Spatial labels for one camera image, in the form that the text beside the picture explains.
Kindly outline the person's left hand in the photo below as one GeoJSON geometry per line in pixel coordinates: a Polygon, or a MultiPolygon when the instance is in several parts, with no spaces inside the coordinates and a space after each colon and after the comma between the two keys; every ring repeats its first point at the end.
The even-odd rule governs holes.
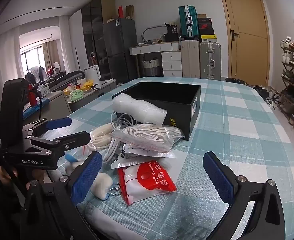
{"type": "MultiPolygon", "coordinates": [[[[33,180],[38,180],[40,184],[44,183],[44,170],[31,170],[29,168],[19,168],[16,170],[16,168],[12,168],[12,172],[17,178],[20,177],[20,172],[22,172],[21,178],[23,182],[26,182],[27,189],[29,189],[33,180]]],[[[0,181],[4,185],[9,185],[12,181],[11,176],[2,166],[0,166],[0,181]]]]}

